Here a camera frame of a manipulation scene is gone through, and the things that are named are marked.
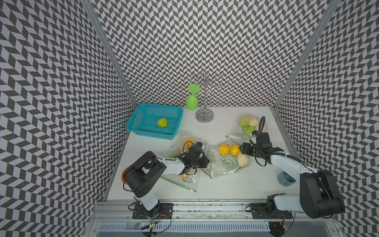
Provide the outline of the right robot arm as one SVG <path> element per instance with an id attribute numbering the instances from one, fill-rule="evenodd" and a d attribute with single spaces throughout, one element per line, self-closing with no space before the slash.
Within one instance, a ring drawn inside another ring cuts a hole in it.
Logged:
<path id="1" fill-rule="evenodd" d="M 268 133 L 254 131 L 250 142 L 244 142 L 240 150 L 244 155 L 265 160 L 299 183 L 298 194 L 270 195 L 264 206 L 252 204 L 255 219 L 292 218 L 294 212 L 304 213 L 312 219 L 344 213 L 345 204 L 333 173 L 306 166 L 283 149 L 273 147 Z"/>

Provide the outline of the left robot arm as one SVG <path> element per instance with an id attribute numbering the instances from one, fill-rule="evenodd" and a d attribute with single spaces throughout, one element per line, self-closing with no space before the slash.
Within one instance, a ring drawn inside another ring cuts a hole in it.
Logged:
<path id="1" fill-rule="evenodd" d="M 121 175 L 123 185 L 128 185 L 147 212 L 158 211 L 160 202 L 152 188 L 163 175 L 193 175 L 197 169 L 206 168 L 210 163 L 203 151 L 203 143 L 196 142 L 187 151 L 173 158 L 159 158 L 152 151 L 126 168 Z"/>

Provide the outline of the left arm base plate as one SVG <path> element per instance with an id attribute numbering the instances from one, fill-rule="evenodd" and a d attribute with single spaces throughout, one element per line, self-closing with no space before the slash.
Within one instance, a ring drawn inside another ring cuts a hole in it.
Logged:
<path id="1" fill-rule="evenodd" d="M 152 210 L 148 211 L 141 204 L 135 205 L 133 219 L 171 219 L 173 214 L 173 203 L 158 203 Z"/>

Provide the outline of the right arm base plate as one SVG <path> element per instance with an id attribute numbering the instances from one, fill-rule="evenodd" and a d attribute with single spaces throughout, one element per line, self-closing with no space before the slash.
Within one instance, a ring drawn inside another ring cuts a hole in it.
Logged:
<path id="1" fill-rule="evenodd" d="M 250 210 L 254 219 L 293 219 L 290 211 L 281 211 L 273 204 L 251 203 Z"/>

